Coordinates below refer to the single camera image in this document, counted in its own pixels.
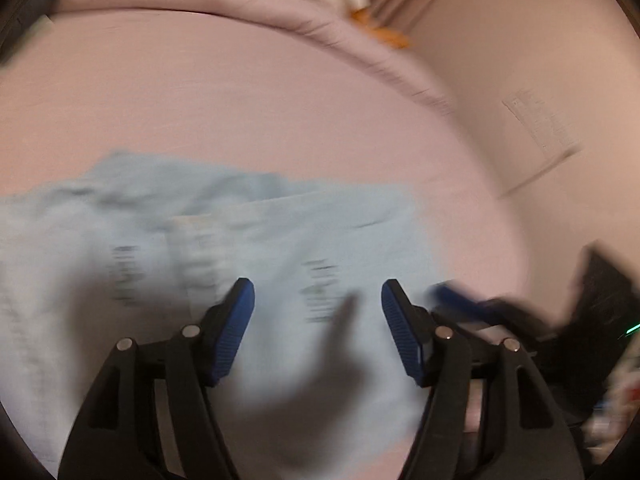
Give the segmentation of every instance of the metal screw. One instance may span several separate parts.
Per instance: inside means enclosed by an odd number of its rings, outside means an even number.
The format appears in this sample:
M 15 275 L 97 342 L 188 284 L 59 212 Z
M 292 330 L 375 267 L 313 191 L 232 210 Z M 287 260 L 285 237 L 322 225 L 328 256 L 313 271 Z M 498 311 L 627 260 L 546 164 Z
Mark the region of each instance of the metal screw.
M 185 337 L 196 337 L 200 333 L 200 327 L 197 325 L 187 325 L 182 329 L 182 335 Z
M 502 344 L 507 350 L 511 352 L 517 352 L 518 350 L 520 350 L 520 342 L 513 337 L 508 337 L 502 342 Z
M 440 325 L 436 328 L 436 336 L 440 339 L 451 339 L 453 337 L 453 330 L 448 326 Z
M 133 346 L 133 339 L 130 337 L 121 339 L 116 343 L 116 348 L 121 352 L 124 352 L 125 350 L 129 350 L 129 348 L 131 348 L 132 346 Z

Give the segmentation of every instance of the bed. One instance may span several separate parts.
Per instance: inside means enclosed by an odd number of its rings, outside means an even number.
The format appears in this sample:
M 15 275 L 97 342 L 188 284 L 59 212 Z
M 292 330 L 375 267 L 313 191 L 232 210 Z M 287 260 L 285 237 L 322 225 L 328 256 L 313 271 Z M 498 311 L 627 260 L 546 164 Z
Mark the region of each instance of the bed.
M 79 176 L 115 149 L 401 182 L 450 275 L 481 297 L 519 294 L 518 225 L 454 110 L 411 54 L 303 0 L 60 0 L 0 72 L 0 192 Z M 393 477 L 407 445 L 357 476 Z

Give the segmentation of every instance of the black device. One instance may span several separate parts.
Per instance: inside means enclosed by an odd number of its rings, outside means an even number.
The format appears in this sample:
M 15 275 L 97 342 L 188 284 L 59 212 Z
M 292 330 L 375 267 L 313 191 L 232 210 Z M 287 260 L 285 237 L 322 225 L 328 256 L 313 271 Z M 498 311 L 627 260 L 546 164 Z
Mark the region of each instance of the black device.
M 491 345 L 437 313 L 412 305 L 400 284 L 382 287 L 382 309 L 398 365 L 430 388 L 400 480 L 583 480 L 574 437 L 546 381 L 516 338 Z M 254 307 L 241 278 L 198 325 L 167 341 L 114 346 L 78 413 L 59 480 L 239 480 L 206 395 L 229 373 Z M 184 477 L 169 472 L 159 439 L 153 383 L 166 381 Z M 463 459 L 469 384 L 484 381 L 478 452 Z M 0 424 L 2 467 L 15 480 L 44 480 L 10 426 Z M 638 476 L 640 415 L 593 480 Z

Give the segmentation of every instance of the green led light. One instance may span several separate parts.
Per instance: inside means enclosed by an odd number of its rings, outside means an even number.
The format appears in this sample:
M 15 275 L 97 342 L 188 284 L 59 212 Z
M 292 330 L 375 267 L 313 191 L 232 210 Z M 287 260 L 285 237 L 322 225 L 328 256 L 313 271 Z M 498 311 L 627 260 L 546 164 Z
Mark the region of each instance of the green led light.
M 638 330 L 640 328 L 640 324 L 637 324 L 636 326 L 631 327 L 629 330 L 626 331 L 626 335 L 631 334 L 632 332 L 635 332 L 636 330 Z

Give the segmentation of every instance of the light blue towel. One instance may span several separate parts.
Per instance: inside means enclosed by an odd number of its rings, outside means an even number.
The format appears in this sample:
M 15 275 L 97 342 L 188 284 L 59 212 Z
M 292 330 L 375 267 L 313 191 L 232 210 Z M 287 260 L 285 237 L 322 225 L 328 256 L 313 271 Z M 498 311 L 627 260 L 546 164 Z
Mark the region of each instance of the light blue towel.
M 238 276 L 256 307 L 212 395 L 245 480 L 338 479 L 417 423 L 380 307 L 445 276 L 397 186 L 121 153 L 0 204 L 0 398 L 53 473 L 113 344 L 167 338 Z

